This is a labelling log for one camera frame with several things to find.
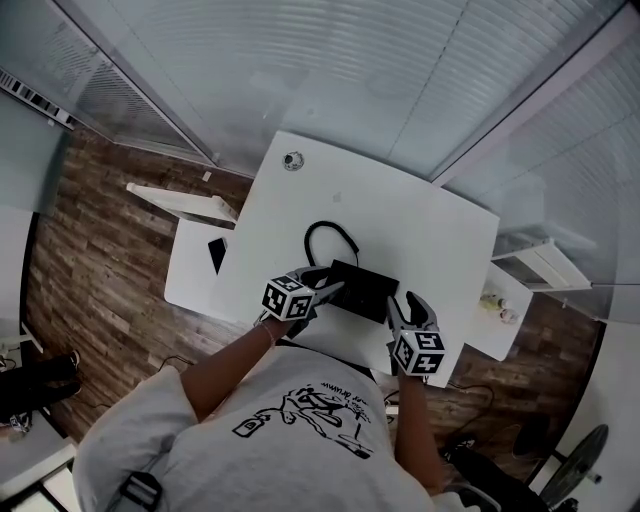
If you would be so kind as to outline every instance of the wooden floor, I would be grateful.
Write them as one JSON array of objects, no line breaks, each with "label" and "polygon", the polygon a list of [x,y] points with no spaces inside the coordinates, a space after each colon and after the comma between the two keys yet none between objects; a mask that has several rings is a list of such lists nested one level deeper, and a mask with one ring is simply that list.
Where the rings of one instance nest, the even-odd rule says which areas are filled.
[{"label": "wooden floor", "polygon": [[[217,194],[239,211],[251,182],[214,172],[205,183],[205,170],[114,146],[88,132],[74,134],[55,210],[38,224],[26,308],[47,355],[80,351],[83,389],[52,409],[77,441],[105,411],[97,404],[113,404],[156,371],[150,357],[198,360],[238,334],[230,325],[164,301],[175,219],[125,190],[133,181]],[[536,295],[506,361],[465,346],[452,382],[488,385],[495,392],[491,410],[465,429],[479,437],[481,453],[517,478],[531,473],[535,455],[525,460],[511,455],[518,425],[536,413],[550,415],[548,440],[555,444],[573,410],[598,329],[579,313]],[[427,393],[440,443],[485,411],[490,394],[485,388],[451,386]]]}]

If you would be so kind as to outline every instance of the white t-shirt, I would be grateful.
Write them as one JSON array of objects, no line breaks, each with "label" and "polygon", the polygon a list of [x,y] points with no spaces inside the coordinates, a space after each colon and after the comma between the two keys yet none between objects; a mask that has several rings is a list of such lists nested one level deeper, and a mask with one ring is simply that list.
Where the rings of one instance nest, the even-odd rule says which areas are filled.
[{"label": "white t-shirt", "polygon": [[80,444],[81,508],[111,510],[129,474],[159,458],[158,510],[465,510],[396,463],[372,380],[300,348],[271,350],[201,424],[174,368],[141,383]]}]

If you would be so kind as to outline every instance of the black rectangular object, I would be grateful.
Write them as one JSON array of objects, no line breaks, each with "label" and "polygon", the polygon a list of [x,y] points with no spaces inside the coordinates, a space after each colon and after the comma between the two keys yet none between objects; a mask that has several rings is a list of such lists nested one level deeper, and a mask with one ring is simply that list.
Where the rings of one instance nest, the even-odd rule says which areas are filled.
[{"label": "black rectangular object", "polygon": [[344,281],[330,304],[379,324],[387,318],[387,297],[394,296],[398,281],[370,270],[333,260],[327,284]]},{"label": "black rectangular object", "polygon": [[211,259],[213,260],[213,266],[216,269],[216,274],[220,273],[220,265],[227,252],[227,243],[224,238],[218,238],[213,242],[209,242],[209,252],[211,253]]}]

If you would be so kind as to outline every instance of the black buckle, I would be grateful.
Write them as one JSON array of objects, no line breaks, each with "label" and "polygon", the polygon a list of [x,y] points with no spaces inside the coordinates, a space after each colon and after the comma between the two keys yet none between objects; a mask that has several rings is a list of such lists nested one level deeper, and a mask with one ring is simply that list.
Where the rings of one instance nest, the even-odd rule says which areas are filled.
[{"label": "black buckle", "polygon": [[120,486],[120,494],[146,510],[155,510],[162,495],[162,486],[150,473],[134,471]]}]

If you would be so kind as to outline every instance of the black strap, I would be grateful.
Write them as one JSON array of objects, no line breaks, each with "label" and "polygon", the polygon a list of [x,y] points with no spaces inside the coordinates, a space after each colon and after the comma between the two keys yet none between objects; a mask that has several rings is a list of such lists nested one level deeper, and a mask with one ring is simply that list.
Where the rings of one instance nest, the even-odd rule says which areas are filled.
[{"label": "black strap", "polygon": [[331,222],[328,220],[320,220],[318,222],[314,222],[313,224],[311,224],[311,226],[309,226],[309,229],[307,229],[307,232],[304,235],[304,252],[307,253],[307,259],[309,260],[309,265],[311,265],[312,267],[315,267],[316,265],[316,262],[313,259],[313,254],[311,254],[311,244],[310,244],[311,233],[313,233],[316,230],[316,228],[320,228],[320,227],[332,228],[332,229],[335,229],[338,233],[340,233],[340,235],[342,235],[342,238],[344,238],[344,241],[347,242],[347,244],[349,244],[349,247],[351,247],[353,254],[355,254],[356,265],[360,266],[360,263],[358,262],[358,253],[360,252],[360,249],[358,248],[356,243],[353,241],[353,238],[351,238],[342,227],[338,226],[335,222]]}]

